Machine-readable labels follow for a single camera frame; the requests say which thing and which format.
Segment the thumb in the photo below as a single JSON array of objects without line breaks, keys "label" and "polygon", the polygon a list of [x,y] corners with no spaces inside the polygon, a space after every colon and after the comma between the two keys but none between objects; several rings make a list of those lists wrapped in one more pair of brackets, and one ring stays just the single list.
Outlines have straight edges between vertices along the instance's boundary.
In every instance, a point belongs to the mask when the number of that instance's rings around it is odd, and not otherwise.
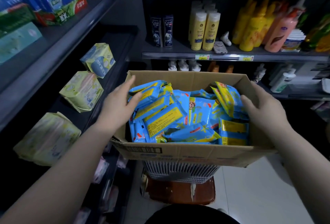
[{"label": "thumb", "polygon": [[253,105],[252,101],[248,97],[241,95],[241,101],[249,115],[253,115],[256,112],[257,108]]},{"label": "thumb", "polygon": [[131,115],[134,112],[134,109],[138,105],[139,101],[141,100],[142,92],[138,92],[136,95],[134,95],[129,103],[127,104],[126,108],[129,111],[129,114]]}]

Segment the person's left hand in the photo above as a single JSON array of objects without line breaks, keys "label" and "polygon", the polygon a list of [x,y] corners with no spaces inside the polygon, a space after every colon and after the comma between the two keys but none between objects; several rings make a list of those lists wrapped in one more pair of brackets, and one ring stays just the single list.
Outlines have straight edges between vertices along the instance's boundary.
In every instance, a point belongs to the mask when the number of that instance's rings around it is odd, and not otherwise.
[{"label": "person's left hand", "polygon": [[134,80],[135,75],[129,81],[115,88],[105,98],[101,113],[95,123],[99,129],[105,132],[117,131],[131,117],[142,97],[142,93],[139,92],[127,104],[127,94]]}]

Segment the pink lotion bottle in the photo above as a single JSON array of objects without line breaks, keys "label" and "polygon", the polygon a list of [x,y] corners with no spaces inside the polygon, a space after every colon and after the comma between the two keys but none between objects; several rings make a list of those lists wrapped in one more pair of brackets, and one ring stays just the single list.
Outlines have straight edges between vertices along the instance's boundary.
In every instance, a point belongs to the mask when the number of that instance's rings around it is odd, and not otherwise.
[{"label": "pink lotion bottle", "polygon": [[285,2],[282,4],[280,7],[272,25],[270,26],[265,38],[262,41],[262,45],[266,45],[266,43],[269,41],[270,36],[273,34],[276,26],[278,25],[279,21],[286,15],[287,10],[288,10],[289,3]]},{"label": "pink lotion bottle", "polygon": [[297,17],[298,9],[294,8],[291,13],[278,22],[277,27],[265,45],[265,50],[275,53],[281,49],[292,30],[295,29],[298,23]]}]

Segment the person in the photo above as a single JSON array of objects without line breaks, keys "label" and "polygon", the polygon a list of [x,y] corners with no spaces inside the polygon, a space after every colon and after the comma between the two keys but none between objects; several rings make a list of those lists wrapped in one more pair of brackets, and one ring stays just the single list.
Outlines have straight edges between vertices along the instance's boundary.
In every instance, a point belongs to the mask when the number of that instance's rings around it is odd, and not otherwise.
[{"label": "person", "polygon": [[[106,97],[96,123],[4,213],[0,224],[63,224],[74,221],[104,147],[115,131],[128,121],[142,96],[139,92],[126,103],[134,80],[135,76],[132,76]],[[271,139],[281,154],[288,174],[312,218],[317,223],[330,223],[329,161],[293,130],[278,100],[260,86],[254,83],[252,86],[259,98],[257,107],[246,96],[241,96],[251,122]],[[162,211],[168,212],[169,209],[173,214],[177,211],[179,216],[184,217],[193,213],[195,218],[191,218],[192,223],[205,218],[200,211],[209,212],[211,216],[218,214],[221,218],[217,220],[221,223],[237,223],[230,216],[206,206],[171,205],[163,209],[147,223],[164,223],[169,214],[164,215]]]}]

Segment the forearm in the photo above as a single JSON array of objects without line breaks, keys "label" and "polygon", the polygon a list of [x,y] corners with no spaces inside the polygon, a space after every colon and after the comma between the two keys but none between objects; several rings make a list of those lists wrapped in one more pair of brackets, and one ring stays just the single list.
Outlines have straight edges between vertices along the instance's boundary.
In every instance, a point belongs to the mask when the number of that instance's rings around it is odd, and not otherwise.
[{"label": "forearm", "polygon": [[329,223],[330,163],[290,125],[269,133],[284,159],[285,168],[312,217],[317,223]]},{"label": "forearm", "polygon": [[90,127],[3,215],[0,223],[72,223],[114,131]]}]

